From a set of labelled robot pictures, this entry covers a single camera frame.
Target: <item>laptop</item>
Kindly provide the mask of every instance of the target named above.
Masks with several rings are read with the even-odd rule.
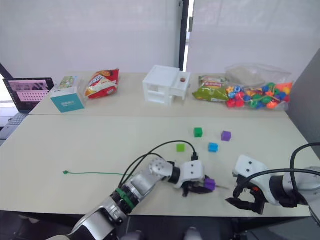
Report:
[[[3,81],[19,113],[0,131],[0,140],[6,140],[54,87],[49,77],[5,78]]]

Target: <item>laptop screen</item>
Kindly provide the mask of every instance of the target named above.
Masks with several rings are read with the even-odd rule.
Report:
[[[54,87],[51,78],[5,78],[3,81],[21,113],[32,111]]]

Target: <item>tissue box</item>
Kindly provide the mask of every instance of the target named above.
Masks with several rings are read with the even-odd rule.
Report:
[[[51,100],[61,113],[85,108],[86,83],[78,76],[65,76],[51,91]]]

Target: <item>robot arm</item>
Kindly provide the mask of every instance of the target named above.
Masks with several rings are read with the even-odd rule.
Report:
[[[237,188],[246,178],[268,170],[262,162],[241,155],[233,170],[233,176],[237,177]],[[320,167],[308,167],[306,170],[320,173]],[[309,205],[311,215],[320,224],[320,176],[302,172],[294,173],[294,176],[298,192],[293,191],[289,172],[282,176],[265,174],[251,179],[246,185],[250,194],[254,196],[254,202],[240,200],[236,191],[233,197],[226,201],[239,209],[253,211],[260,215],[263,214],[265,203],[284,208],[295,208],[298,204]]]
[[[186,162],[181,167],[174,166],[173,163],[157,157],[151,161],[148,167],[127,183],[117,188],[98,207],[86,214],[73,228],[67,236],[55,236],[50,240],[115,240],[116,225],[120,225],[127,218],[127,215],[153,190],[155,185],[167,180],[174,184],[175,188],[181,188],[188,183],[187,190],[197,192],[197,189],[207,189],[210,193],[212,188],[194,186],[200,181],[209,182],[204,175],[204,167],[201,161],[194,160]]]

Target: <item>red snack bag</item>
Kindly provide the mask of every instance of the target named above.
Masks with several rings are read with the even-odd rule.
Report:
[[[118,89],[119,69],[97,71],[85,89],[84,95],[90,99],[101,98],[115,93]]]

